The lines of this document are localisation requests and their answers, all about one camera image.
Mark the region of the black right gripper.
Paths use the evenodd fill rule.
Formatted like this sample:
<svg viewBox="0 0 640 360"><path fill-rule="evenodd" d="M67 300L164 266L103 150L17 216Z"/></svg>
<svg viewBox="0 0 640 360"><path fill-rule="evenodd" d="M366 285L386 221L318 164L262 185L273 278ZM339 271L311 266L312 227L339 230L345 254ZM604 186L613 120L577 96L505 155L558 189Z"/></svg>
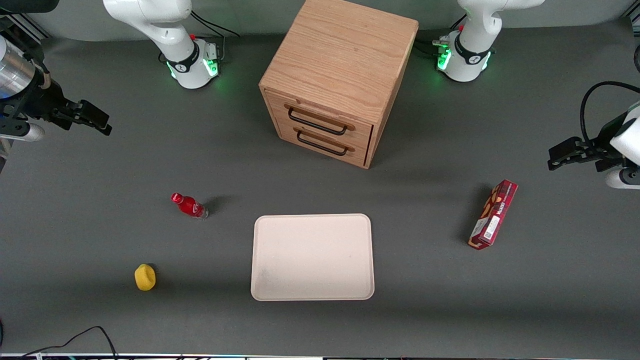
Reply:
<svg viewBox="0 0 640 360"><path fill-rule="evenodd" d="M68 100L57 82L41 88L41 77L36 76L16 95L2 98L0 136L5 139L41 139L45 130L30 120L44 120L61 129L70 130L73 124L89 126L110 136L112 126L109 115L87 100L78 103Z"/></svg>

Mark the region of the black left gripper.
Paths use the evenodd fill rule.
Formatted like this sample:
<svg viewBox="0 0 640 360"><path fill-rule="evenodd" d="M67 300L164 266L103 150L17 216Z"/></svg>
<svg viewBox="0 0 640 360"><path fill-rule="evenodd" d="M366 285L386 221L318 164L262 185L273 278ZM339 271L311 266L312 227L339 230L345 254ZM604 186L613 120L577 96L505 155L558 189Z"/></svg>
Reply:
<svg viewBox="0 0 640 360"><path fill-rule="evenodd" d="M613 137L622 128L626 114L620 114L614 119L605 123L595 137L589 137L586 132L585 115L582 115L582 136L587 144L587 158L595 161L596 170L602 173L613 167L627 168L627 160L618 150L610 144ZM562 166L569 164L580 164L585 162L585 147L581 138L568 138L557 145L549 148L549 160L547 169L555 171Z"/></svg>

